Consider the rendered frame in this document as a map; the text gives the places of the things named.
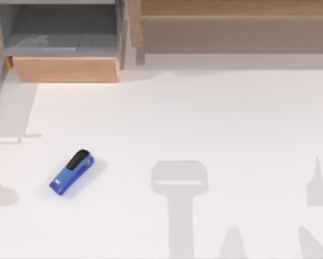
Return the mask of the blue and black stapler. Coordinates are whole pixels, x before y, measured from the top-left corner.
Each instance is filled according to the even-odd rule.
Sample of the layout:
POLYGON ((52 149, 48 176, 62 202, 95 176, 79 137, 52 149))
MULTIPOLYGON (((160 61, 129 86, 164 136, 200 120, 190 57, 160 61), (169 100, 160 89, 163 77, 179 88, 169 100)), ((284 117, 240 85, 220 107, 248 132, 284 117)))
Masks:
POLYGON ((94 163, 88 150, 80 149, 49 183, 49 187, 62 196, 94 163))

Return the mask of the pale wooden drawer front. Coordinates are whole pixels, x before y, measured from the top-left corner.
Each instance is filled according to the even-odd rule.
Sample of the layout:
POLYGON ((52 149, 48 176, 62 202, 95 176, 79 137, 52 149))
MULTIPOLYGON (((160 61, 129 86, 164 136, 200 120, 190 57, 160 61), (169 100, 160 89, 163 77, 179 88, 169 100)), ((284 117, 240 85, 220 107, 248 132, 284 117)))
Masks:
POLYGON ((21 81, 30 83, 117 83, 120 60, 110 57, 13 57, 21 81))

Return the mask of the wooden cupboard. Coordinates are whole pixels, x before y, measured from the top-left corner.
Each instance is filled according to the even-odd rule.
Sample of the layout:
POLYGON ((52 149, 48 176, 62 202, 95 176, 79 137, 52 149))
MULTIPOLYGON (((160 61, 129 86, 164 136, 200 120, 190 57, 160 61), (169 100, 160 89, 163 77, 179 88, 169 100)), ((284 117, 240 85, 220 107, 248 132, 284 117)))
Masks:
POLYGON ((125 69, 323 70, 323 0, 126 0, 125 69))

